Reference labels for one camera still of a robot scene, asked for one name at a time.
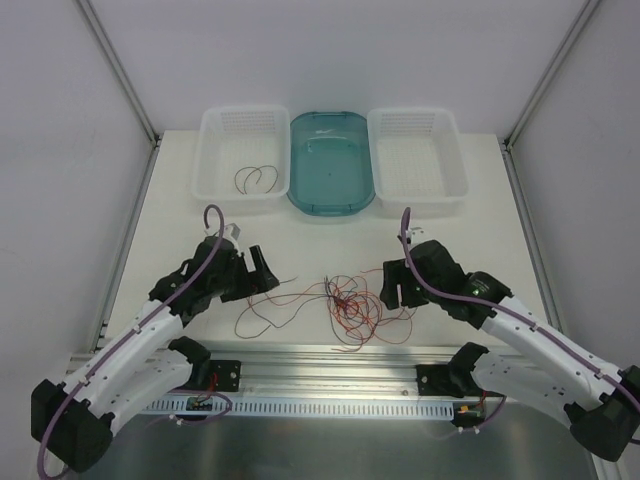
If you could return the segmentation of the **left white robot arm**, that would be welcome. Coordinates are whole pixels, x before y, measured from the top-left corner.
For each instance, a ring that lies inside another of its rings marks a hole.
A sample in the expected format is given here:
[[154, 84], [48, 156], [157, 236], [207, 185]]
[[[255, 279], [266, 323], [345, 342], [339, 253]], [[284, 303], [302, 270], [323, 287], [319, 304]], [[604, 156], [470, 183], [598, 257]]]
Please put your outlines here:
[[220, 374], [206, 347], [183, 334], [215, 299], [223, 303], [267, 293], [280, 284], [260, 246], [239, 251], [227, 235], [206, 237], [194, 256], [162, 277], [137, 316], [84, 366], [60, 383], [41, 381], [31, 394], [31, 435], [66, 471], [84, 472], [147, 405], [184, 387], [214, 392]]

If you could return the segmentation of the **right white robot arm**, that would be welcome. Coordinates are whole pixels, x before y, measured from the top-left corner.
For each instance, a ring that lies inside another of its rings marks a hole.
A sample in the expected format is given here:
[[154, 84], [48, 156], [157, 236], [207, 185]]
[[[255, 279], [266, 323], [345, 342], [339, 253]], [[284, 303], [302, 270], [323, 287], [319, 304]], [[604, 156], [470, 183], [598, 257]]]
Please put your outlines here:
[[528, 361], [522, 367], [477, 343], [428, 368], [428, 389], [456, 398], [501, 394], [565, 426], [590, 453], [616, 462], [639, 428], [639, 369], [622, 369], [537, 319], [511, 289], [483, 271], [466, 272], [438, 241], [411, 243], [407, 258], [383, 264], [380, 298], [389, 310], [434, 304], [497, 338]]

